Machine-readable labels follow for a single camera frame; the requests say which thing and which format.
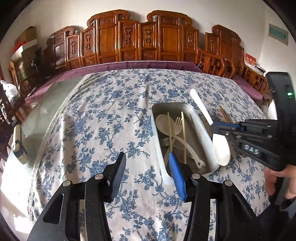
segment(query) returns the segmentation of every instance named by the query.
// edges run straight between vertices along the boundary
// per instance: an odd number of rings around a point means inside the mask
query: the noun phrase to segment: blue gripper pad
[[[185,201],[187,198],[186,189],[185,189],[185,181],[181,174],[181,170],[179,167],[179,161],[176,158],[174,152],[171,152],[168,155],[168,163],[170,165],[170,171],[172,173],[172,177],[174,179],[174,183],[178,192],[179,197]]]

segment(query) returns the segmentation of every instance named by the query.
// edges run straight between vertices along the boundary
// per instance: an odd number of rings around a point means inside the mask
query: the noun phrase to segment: purple cushion
[[[259,94],[252,86],[248,84],[242,77],[239,75],[233,76],[232,79],[235,83],[237,83],[240,88],[242,88],[253,100],[262,100],[263,96]]]
[[[173,61],[127,61],[127,62],[114,62],[107,64],[97,64],[93,66],[82,67],[79,69],[73,69],[61,74],[52,76],[43,86],[37,88],[34,93],[27,97],[25,101],[39,101],[44,93],[54,84],[54,82],[60,82],[68,80],[86,74],[120,70],[120,69],[175,69],[185,70],[197,73],[203,73],[200,68],[193,62],[173,62]]]

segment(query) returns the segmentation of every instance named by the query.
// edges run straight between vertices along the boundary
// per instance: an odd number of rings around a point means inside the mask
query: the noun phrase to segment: human hand
[[[265,167],[265,190],[266,193],[271,196],[275,193],[276,178],[277,177],[289,177],[289,189],[286,193],[286,199],[296,197],[296,166],[287,165],[281,172],[275,172],[268,167]]]

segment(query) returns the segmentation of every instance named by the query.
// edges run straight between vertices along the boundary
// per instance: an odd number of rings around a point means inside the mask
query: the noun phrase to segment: white spoon
[[[198,108],[203,113],[204,117],[206,118],[209,125],[213,124],[213,121],[204,106],[203,102],[201,101],[200,97],[196,93],[195,89],[190,90],[190,95],[194,102],[197,104]],[[225,136],[213,134],[213,151],[216,158],[216,161],[221,166],[226,166],[230,161],[230,149],[228,145],[228,141]]]
[[[157,129],[160,132],[162,132],[163,134],[168,136],[170,134],[170,129],[169,129],[167,122],[168,122],[167,115],[159,115],[156,117],[156,120],[155,120],[155,124],[156,124]],[[197,165],[197,168],[200,169],[202,166],[205,167],[206,166],[205,163],[199,159],[198,155],[195,153],[195,151],[192,149],[192,147],[186,141],[184,141],[182,138],[175,135],[175,123],[172,118],[170,118],[170,127],[171,127],[172,137],[175,138],[176,140],[178,140],[179,142],[181,142],[184,146],[186,146],[187,150],[192,155],[192,157]]]

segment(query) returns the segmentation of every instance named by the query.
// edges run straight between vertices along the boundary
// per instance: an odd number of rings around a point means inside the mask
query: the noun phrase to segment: blue flower pattern
[[[151,107],[186,102],[202,115],[189,95],[195,88],[214,121],[221,104],[233,121],[264,118],[249,96],[232,80],[208,74],[163,69],[131,69],[86,76],[60,107],[37,157],[28,211],[36,220],[64,180],[83,182],[114,163],[123,151],[127,165],[118,196],[105,209],[113,240],[183,240],[190,203],[175,187],[163,184],[151,128]],[[268,206],[264,167],[241,158],[231,160],[209,180],[232,180],[258,215]],[[79,215],[85,235],[84,209]],[[210,235],[215,230],[211,202]]]

